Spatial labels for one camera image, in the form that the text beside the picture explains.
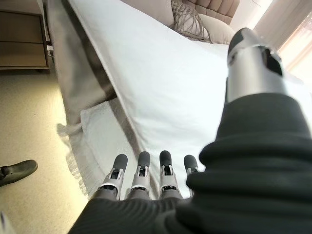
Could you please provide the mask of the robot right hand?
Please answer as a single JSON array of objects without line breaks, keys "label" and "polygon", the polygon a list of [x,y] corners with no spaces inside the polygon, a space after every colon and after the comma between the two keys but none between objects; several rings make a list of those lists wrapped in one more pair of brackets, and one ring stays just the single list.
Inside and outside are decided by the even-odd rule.
[{"label": "robot right hand", "polygon": [[150,155],[139,154],[134,184],[119,199],[127,156],[70,229],[72,234],[309,234],[312,136],[286,86],[281,58],[249,28],[232,38],[225,105],[214,142],[184,158],[183,199],[168,151],[160,153],[160,197],[151,200]]}]

